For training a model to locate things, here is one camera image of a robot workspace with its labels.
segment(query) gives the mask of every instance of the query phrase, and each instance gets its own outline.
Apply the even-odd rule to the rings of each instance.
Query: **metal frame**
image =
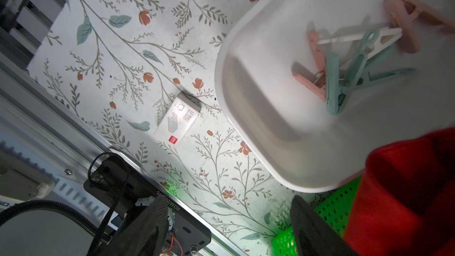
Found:
[[[60,196],[68,205],[78,210],[79,213],[83,214],[93,224],[99,225],[109,208],[97,198],[84,191],[80,178],[73,175],[71,169],[52,166],[49,162],[55,158],[55,155],[52,153],[52,144],[41,146],[33,139],[27,140],[23,138],[23,132],[17,127],[12,126],[22,123],[24,120],[23,114],[18,109],[3,98],[0,98],[0,106],[9,114],[8,117],[3,116],[0,118],[0,141],[2,141],[0,150],[22,160],[24,163],[53,179],[55,183],[53,192]],[[35,136],[36,131],[33,128],[28,128],[28,130],[30,131],[27,134],[31,133]],[[2,203],[0,207],[7,208],[13,205],[14,202]]]
[[[202,219],[185,203],[168,192],[144,171],[132,158],[116,151],[94,129],[85,124],[59,101],[51,97],[44,88],[33,81],[20,66],[14,64],[5,54],[0,53],[0,105],[17,109],[17,114],[0,111],[3,126],[14,128],[18,138],[35,144],[47,157],[49,164],[58,168],[61,174],[70,168],[72,179],[85,181],[90,162],[101,152],[112,151],[120,154],[153,186],[180,207],[187,210],[212,232],[212,242],[205,248],[209,255],[246,255],[218,230]]]

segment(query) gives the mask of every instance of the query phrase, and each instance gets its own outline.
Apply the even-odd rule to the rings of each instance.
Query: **red fabric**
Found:
[[[455,255],[455,128],[367,157],[344,240],[362,256]]]

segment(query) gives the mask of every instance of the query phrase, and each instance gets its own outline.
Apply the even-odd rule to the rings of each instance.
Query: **black metal bracket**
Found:
[[[118,187],[116,185],[122,184],[127,177],[128,172],[125,170],[125,164],[126,162],[122,158],[111,155],[91,174],[92,179],[96,178],[97,182],[101,182],[111,188],[116,188]],[[128,211],[133,211],[135,209],[135,203],[139,198],[166,195],[166,193],[163,193],[150,184],[131,166],[128,165],[128,167],[130,168],[130,173],[128,176],[127,189],[115,208],[115,212],[121,217],[124,217]],[[115,197],[117,196],[117,192],[113,192],[114,189],[112,189],[112,192],[99,189],[91,185],[88,180],[84,183],[84,189],[108,207],[112,206]],[[212,233],[206,226],[195,219],[185,209],[174,203],[171,199],[167,198],[166,202],[175,214],[171,233],[173,233],[174,237],[179,241],[183,250],[180,251],[180,247],[174,242],[174,246],[171,249],[173,253],[187,256],[191,254],[192,249],[200,250],[210,243],[212,240]],[[168,234],[164,246],[169,248],[171,241],[172,238],[170,234]]]

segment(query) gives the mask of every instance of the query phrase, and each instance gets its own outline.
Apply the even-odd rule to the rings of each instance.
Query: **white clothespin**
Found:
[[[340,37],[335,37],[332,39],[326,40],[319,40],[317,45],[327,44],[327,43],[342,43],[342,42],[351,42],[351,41],[360,41],[365,32],[344,35]],[[391,44],[398,41],[399,38],[402,36],[402,29],[401,28],[389,28],[385,27],[379,30],[379,37],[378,39],[367,48],[368,59],[374,57],[376,54],[379,54],[385,48],[388,48]],[[345,62],[343,65],[340,66],[340,70],[346,70],[350,65],[351,60]]]

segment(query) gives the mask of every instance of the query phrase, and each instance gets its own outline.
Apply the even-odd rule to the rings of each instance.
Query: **pink clothespin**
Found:
[[[316,30],[311,30],[307,33],[307,38],[314,61],[316,62],[316,67],[318,68],[316,82],[311,82],[298,73],[293,73],[292,76],[325,102],[325,56],[323,52],[318,50],[319,33]]]
[[[403,29],[399,43],[407,53],[420,51],[417,32],[413,26],[415,20],[429,26],[443,26],[445,32],[455,32],[455,22],[419,0],[385,0],[384,7],[392,26]]]

